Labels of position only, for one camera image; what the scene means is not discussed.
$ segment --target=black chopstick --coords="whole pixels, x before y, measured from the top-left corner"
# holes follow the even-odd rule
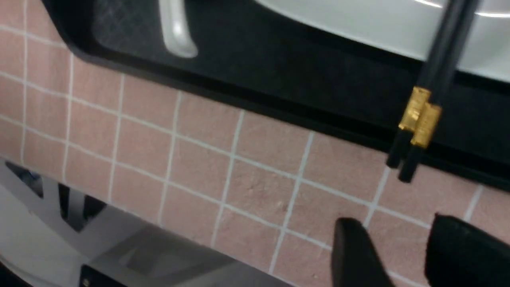
[[[479,0],[466,0],[461,19],[455,29],[455,37],[448,47],[448,56],[441,65],[437,81],[432,84],[432,96],[420,114],[415,134],[411,140],[411,149],[398,175],[398,179],[402,182],[411,182],[425,149],[432,139],[441,116],[442,100],[447,96],[453,82],[456,67],[468,39],[478,4]]]
[[[464,0],[450,0],[443,12],[442,20],[428,52],[427,60],[421,68],[402,120],[398,125],[397,135],[388,153],[386,165],[390,168],[395,169],[400,165],[401,157],[409,148],[416,129],[419,113],[430,97],[431,85],[435,82],[441,64],[446,57],[447,49],[454,37],[455,27],[461,17],[464,5]]]

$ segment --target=tile wall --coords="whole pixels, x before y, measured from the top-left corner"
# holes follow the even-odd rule
[[[297,286],[329,286],[333,222],[427,286],[435,212],[510,242],[510,195],[74,57],[39,0],[0,2],[0,156]]]

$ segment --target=white plate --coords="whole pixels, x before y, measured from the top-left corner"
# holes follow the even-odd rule
[[[309,26],[419,60],[427,56],[446,3],[446,0],[255,1]],[[459,69],[510,82],[510,0],[482,2]]]

